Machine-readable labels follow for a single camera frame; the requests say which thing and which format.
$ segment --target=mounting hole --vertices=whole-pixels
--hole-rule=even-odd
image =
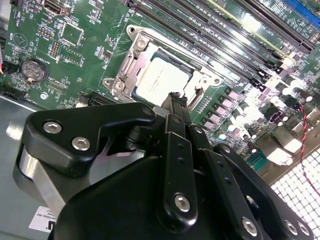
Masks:
[[[173,116],[173,120],[176,121],[178,124],[181,123],[181,120],[177,116]]]
[[[178,160],[181,164],[185,164],[185,160],[182,157],[179,157]]]
[[[150,108],[143,107],[142,111],[147,115],[153,115],[153,111]]]
[[[218,165],[219,165],[221,168],[224,168],[224,167],[225,167],[222,162],[218,161],[217,163],[218,163]]]
[[[130,27],[128,30],[129,34],[134,34],[136,30],[133,27]]]
[[[227,184],[229,185],[232,184],[232,181],[228,177],[225,177],[224,180],[226,181]]]

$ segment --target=chip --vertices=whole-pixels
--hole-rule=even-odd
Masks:
[[[217,115],[217,114],[215,114],[215,113],[212,113],[211,115],[210,115],[210,117],[209,117],[209,119],[212,121],[212,122],[214,122],[214,123],[219,123],[220,122],[220,117]]]
[[[212,122],[205,121],[203,126],[205,126],[207,129],[212,129],[215,125]]]
[[[161,106],[171,92],[183,96],[190,78],[187,73],[159,57],[155,57],[140,72],[136,94],[157,106]]]

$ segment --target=black ram slot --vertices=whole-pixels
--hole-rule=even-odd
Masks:
[[[183,6],[177,4],[177,2],[179,2],[179,0],[167,0],[169,2],[171,2],[172,4],[174,4],[176,7],[178,7],[182,12],[188,14],[190,17],[192,17],[194,20],[196,20],[199,24],[201,24],[204,28],[209,29],[210,31],[215,32],[217,35],[219,35],[221,38],[229,41],[230,43],[232,43],[233,45],[235,45],[237,48],[239,48],[241,51],[243,51],[247,56],[249,56],[251,59],[255,60],[257,63],[264,65],[268,62],[267,59],[265,59],[263,56],[259,55],[258,53],[256,53],[256,50],[253,49],[252,47],[244,44],[242,41],[240,41],[239,39],[237,39],[235,36],[229,34],[227,32],[227,30],[221,26],[219,26],[218,23],[212,21],[211,24],[212,26],[210,26],[209,23],[207,23],[207,20],[205,19],[201,19],[200,17],[198,17],[198,14],[194,12],[190,12],[188,9],[184,8]]]
[[[166,12],[169,12],[170,18],[175,20],[177,23],[179,23],[179,25],[183,26],[184,28],[189,29],[190,32],[194,31],[200,36],[203,34],[203,31],[199,30],[199,27],[196,26],[193,22],[190,22],[185,16],[181,15],[180,13],[177,13],[172,8],[162,5],[161,1],[154,1],[151,3],[149,0],[144,0],[144,2],[147,3],[149,6],[152,6],[153,8],[157,9],[164,15],[167,15]],[[247,67],[254,73],[257,72],[257,66],[255,66],[250,60],[246,59],[242,55],[230,50],[229,47],[226,46],[223,42],[216,41],[211,35],[208,34],[206,34],[206,37],[204,37],[203,39],[206,42],[208,42],[211,46],[215,47],[219,51],[229,55],[231,58],[243,64],[244,67]]]
[[[169,24],[167,21],[165,21],[162,17],[160,17],[157,14],[154,14],[152,11],[150,11],[150,9],[144,7],[141,4],[138,5],[133,5],[133,8],[135,8],[135,12],[141,14],[142,16],[144,16],[145,18],[149,19],[150,21],[154,22],[157,25],[163,26],[169,30],[171,30],[174,34],[180,36],[182,39],[185,40],[185,42],[187,44],[189,44],[190,46],[194,46],[194,48],[198,49],[198,46],[196,45],[196,41],[194,39],[192,39],[190,36],[188,36],[185,32],[181,31],[180,29],[178,29],[175,26],[172,26],[171,24]],[[208,49],[207,47],[201,47],[202,48],[202,52],[204,55],[209,55],[208,53],[211,51],[210,49]],[[220,63],[221,65],[223,65],[226,69],[230,70],[232,73],[238,75],[239,77],[241,77],[244,80],[248,80],[251,78],[251,76],[248,76],[247,74],[245,74],[244,71],[240,71],[239,69],[237,69],[236,66],[232,65],[231,63],[229,63],[227,60],[223,59],[222,57],[220,57],[217,54],[211,54],[210,57],[212,58],[212,60]],[[225,79],[225,76],[222,76],[220,73],[218,72],[214,72],[215,74],[217,74],[218,76],[220,76],[221,78]],[[231,85],[235,85],[235,83],[229,79],[227,80],[227,82]]]
[[[205,14],[204,12],[200,11],[199,9],[195,8],[194,6],[192,6],[187,0],[175,0],[177,2],[179,2],[180,5],[184,6],[185,8],[189,8],[190,11],[193,11],[194,13],[196,13],[198,16],[201,16],[202,19],[204,21],[207,21],[209,24],[213,24],[213,22],[215,23],[215,25],[217,25],[217,23],[212,19],[215,18],[217,19],[219,22],[221,22],[222,24],[226,25],[227,27],[231,28],[232,30],[234,30],[235,32],[237,32],[238,34],[240,34],[241,36],[243,36],[244,38],[246,38],[247,40],[249,40],[251,42],[251,44],[253,46],[255,46],[256,49],[260,49],[260,51],[264,51],[265,54],[273,57],[274,55],[277,55],[278,57],[281,57],[278,53],[276,52],[270,52],[270,50],[268,50],[263,44],[261,44],[260,42],[258,42],[256,39],[254,39],[252,36],[248,35],[244,30],[242,30],[241,28],[239,28],[236,24],[234,24],[233,22],[225,19],[223,16],[219,15],[219,13],[215,12],[213,9],[211,9],[207,4],[205,4],[203,1],[201,0],[192,0],[197,6],[199,6],[200,9],[203,9],[204,11],[206,11],[207,13],[209,13],[212,17],[208,16],[207,14]]]
[[[302,35],[292,29],[281,18],[263,6],[257,0],[235,0],[241,7],[249,11],[255,18],[264,23],[285,41],[296,47],[302,53],[309,54],[315,46]]]

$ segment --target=screw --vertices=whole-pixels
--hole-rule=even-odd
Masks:
[[[40,98],[42,99],[42,100],[46,100],[46,99],[48,99],[48,93],[46,93],[46,92],[42,92],[41,94],[40,94]]]
[[[299,228],[301,229],[301,231],[302,231],[305,235],[307,235],[307,236],[310,235],[309,230],[306,228],[306,226],[303,225],[303,224],[302,224],[301,222],[299,222],[299,221],[298,221],[298,226],[299,226]]]
[[[298,235],[297,229],[295,228],[295,226],[289,222],[288,220],[285,220],[285,226],[287,229],[289,229],[289,231],[293,234],[293,235]]]
[[[90,148],[90,142],[85,137],[78,136],[72,140],[72,146],[77,150],[87,151]]]
[[[181,212],[187,213],[190,211],[190,202],[185,196],[181,194],[176,195],[174,203]]]
[[[43,124],[43,130],[45,130],[49,134],[58,134],[61,132],[62,127],[55,121],[48,121]]]
[[[230,153],[230,149],[227,146],[222,146],[223,150],[225,150],[226,153]]]
[[[250,221],[249,218],[247,217],[243,217],[242,218],[242,225],[244,227],[244,229],[253,237],[256,237],[258,235],[258,231],[256,226],[253,224],[252,221]]]
[[[122,89],[122,84],[121,84],[121,82],[117,82],[117,83],[115,84],[115,88],[121,90],[121,89]]]
[[[196,130],[196,132],[197,132],[198,134],[202,134],[202,130],[201,130],[200,127],[196,126],[194,129]]]
[[[150,108],[147,108],[147,107],[144,107],[142,108],[142,111],[145,113],[145,114],[148,114],[148,115],[153,115],[153,112]]]
[[[146,41],[145,41],[144,39],[138,39],[138,40],[136,41],[136,46],[137,46],[137,48],[140,49],[140,50],[145,49],[146,45],[147,45],[147,43],[146,43]]]

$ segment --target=cpu socket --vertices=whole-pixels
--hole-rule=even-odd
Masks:
[[[168,93],[179,92],[192,110],[209,86],[222,83],[210,63],[157,31],[129,25],[126,33],[132,45],[115,79],[103,83],[115,99],[161,106]]]

